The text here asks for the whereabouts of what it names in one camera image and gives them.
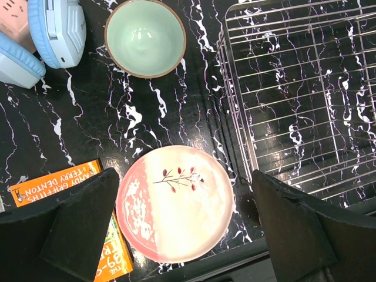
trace blue ear cushion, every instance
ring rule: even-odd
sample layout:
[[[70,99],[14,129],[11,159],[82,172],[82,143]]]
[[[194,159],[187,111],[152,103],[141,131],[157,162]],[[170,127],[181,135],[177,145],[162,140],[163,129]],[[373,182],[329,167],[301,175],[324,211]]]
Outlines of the blue ear cushion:
[[[43,61],[54,69],[61,68],[61,64],[48,41],[43,0],[28,1],[28,21],[31,37]]]
[[[3,53],[38,79],[41,79],[46,73],[46,68],[40,60],[2,32],[0,32],[0,53]]]

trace book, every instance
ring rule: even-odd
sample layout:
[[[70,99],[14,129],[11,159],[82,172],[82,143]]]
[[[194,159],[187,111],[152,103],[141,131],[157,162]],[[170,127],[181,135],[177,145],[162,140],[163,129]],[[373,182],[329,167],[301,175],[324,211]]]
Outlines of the book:
[[[11,194],[17,207],[68,189],[101,171],[99,160],[83,163],[59,172],[11,186]],[[133,270],[133,263],[120,233],[115,211],[112,213],[106,239],[100,255],[94,282],[107,282]]]

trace bowl rim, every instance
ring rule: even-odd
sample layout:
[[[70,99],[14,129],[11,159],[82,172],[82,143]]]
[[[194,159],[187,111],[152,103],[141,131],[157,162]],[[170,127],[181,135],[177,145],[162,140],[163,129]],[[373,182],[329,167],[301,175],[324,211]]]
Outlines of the bowl rim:
[[[109,23],[111,21],[111,18],[112,16],[118,11],[118,9],[120,9],[122,6],[125,6],[129,3],[132,3],[132,2],[136,2],[136,1],[148,1],[148,2],[154,2],[154,3],[157,3],[159,5],[162,5],[164,6],[166,9],[168,9],[172,14],[173,16],[177,19],[180,27],[182,28],[182,32],[183,32],[183,39],[184,39],[184,42],[183,42],[183,49],[182,49],[182,54],[180,55],[179,59],[176,61],[176,63],[167,71],[163,72],[163,73],[160,73],[158,75],[140,75],[140,74],[137,74],[137,73],[134,73],[134,72],[131,72],[129,70],[127,70],[126,68],[124,68],[121,64],[119,64],[119,62],[115,59],[115,57],[112,55],[111,53],[111,50],[109,48],[109,45],[107,43],[107,29],[108,29],[108,26],[109,26]],[[130,75],[133,75],[137,78],[145,78],[145,79],[150,79],[150,78],[159,78],[161,76],[164,76],[164,75],[167,75],[168,73],[170,73],[174,68],[176,68],[178,66],[178,64],[182,61],[183,57],[184,57],[184,54],[186,52],[186,45],[187,45],[187,36],[186,36],[186,30],[184,29],[184,26],[183,26],[183,22],[182,20],[179,18],[179,16],[177,15],[177,13],[172,10],[172,8],[168,5],[166,5],[165,3],[162,3],[158,0],[127,0],[123,3],[121,3],[120,5],[118,5],[115,10],[112,11],[112,13],[110,14],[110,16],[108,17],[108,19],[106,20],[106,26],[105,26],[105,46],[106,46],[106,49],[111,57],[111,59],[115,62],[115,64],[120,67],[123,71],[127,72],[128,74]]]

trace wire grid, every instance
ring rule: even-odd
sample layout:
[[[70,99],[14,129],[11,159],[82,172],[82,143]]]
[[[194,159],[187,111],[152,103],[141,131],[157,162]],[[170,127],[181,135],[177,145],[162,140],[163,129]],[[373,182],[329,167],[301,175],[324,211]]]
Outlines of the wire grid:
[[[375,56],[376,5],[233,5],[217,58],[248,181],[260,169],[321,199],[373,185]]]

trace metal dish drying rack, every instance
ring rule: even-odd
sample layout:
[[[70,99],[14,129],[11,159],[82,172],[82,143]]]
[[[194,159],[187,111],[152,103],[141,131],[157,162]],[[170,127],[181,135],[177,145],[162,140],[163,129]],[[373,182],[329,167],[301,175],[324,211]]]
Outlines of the metal dish drying rack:
[[[248,181],[325,200],[376,181],[376,3],[307,2],[233,5],[217,59]]]

